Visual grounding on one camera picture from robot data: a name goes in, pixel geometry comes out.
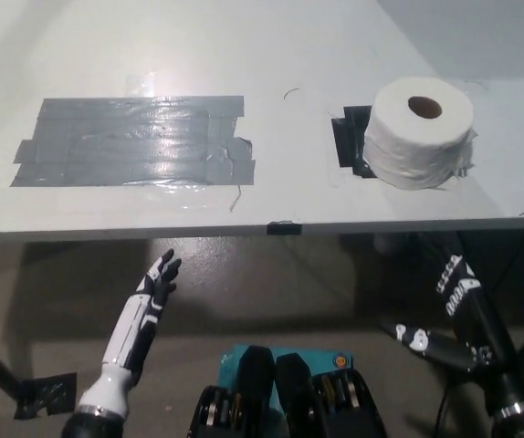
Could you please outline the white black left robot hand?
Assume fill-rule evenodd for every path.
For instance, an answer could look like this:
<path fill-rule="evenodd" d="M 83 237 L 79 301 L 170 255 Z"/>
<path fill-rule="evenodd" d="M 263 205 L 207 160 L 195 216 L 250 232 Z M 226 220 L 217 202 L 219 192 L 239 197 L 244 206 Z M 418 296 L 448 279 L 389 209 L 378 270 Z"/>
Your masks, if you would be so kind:
<path fill-rule="evenodd" d="M 129 295 L 111 333 L 102 362 L 141 373 L 182 260 L 171 248 L 143 275 Z"/>

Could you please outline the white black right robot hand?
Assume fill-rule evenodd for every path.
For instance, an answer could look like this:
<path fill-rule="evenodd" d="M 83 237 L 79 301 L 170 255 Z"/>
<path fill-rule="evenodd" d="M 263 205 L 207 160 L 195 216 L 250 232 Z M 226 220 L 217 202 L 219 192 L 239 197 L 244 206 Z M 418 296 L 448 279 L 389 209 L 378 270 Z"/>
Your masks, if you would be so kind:
<path fill-rule="evenodd" d="M 460 252 L 435 256 L 438 280 L 434 295 L 442 300 L 454 335 L 405 322 L 385 320 L 382 330 L 416 357 L 494 391 L 524 386 L 524 373 L 512 339 L 496 306 Z"/>

